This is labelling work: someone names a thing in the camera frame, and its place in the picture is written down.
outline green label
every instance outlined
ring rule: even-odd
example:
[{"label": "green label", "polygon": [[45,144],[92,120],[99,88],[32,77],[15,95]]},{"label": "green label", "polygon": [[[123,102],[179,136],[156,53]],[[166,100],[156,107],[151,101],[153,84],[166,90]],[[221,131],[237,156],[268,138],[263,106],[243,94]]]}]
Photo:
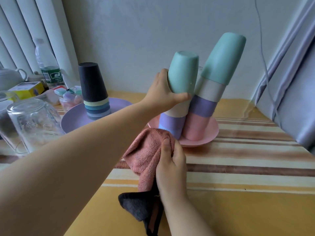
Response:
[{"label": "green label", "polygon": [[60,83],[63,81],[60,69],[42,69],[42,74],[44,75],[46,82],[49,84]]}]

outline white teapot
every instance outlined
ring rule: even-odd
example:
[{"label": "white teapot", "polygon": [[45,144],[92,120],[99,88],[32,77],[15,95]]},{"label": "white teapot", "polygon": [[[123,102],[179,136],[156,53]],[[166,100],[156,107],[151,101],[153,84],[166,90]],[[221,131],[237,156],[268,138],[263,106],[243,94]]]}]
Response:
[{"label": "white teapot", "polygon": [[[24,73],[24,77],[21,76],[19,71]],[[18,85],[27,80],[27,73],[23,69],[5,69],[0,66],[0,91],[8,90],[15,85]]]}]

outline pink towel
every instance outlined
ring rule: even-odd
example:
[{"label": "pink towel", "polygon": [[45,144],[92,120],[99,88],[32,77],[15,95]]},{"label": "pink towel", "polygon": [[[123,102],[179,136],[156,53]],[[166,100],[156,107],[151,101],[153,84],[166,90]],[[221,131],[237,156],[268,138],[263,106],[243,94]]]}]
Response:
[{"label": "pink towel", "polygon": [[161,146],[164,139],[170,139],[172,153],[175,139],[163,129],[146,128],[134,140],[123,158],[131,170],[139,175],[138,191],[149,191],[152,188],[155,170],[161,157]]}]

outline plastic water bottle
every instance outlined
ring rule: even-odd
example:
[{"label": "plastic water bottle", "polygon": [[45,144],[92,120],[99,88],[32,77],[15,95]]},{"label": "plastic water bottle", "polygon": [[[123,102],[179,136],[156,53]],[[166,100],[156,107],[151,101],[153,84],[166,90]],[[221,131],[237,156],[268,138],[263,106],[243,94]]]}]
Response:
[{"label": "plastic water bottle", "polygon": [[65,86],[57,60],[50,51],[48,43],[45,43],[43,39],[34,39],[34,43],[36,45],[36,60],[45,77],[48,87],[51,89],[58,85]]}]

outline stacked cups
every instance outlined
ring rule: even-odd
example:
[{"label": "stacked cups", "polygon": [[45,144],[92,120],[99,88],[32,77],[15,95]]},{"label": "stacked cups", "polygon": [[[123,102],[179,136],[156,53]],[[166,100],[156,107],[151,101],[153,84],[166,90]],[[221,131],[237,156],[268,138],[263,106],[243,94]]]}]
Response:
[{"label": "stacked cups", "polygon": [[[199,66],[199,56],[187,52],[176,52],[168,71],[169,87],[173,93],[188,92],[193,94]],[[177,104],[175,107],[160,116],[159,128],[168,130],[176,139],[179,139],[190,100]]]},{"label": "stacked cups", "polygon": [[97,63],[79,64],[83,103],[89,119],[97,120],[111,113],[108,94]]},{"label": "stacked cups", "polygon": [[183,136],[192,141],[204,137],[210,117],[229,84],[242,56],[246,38],[243,35],[224,33],[209,55],[195,88]]}]

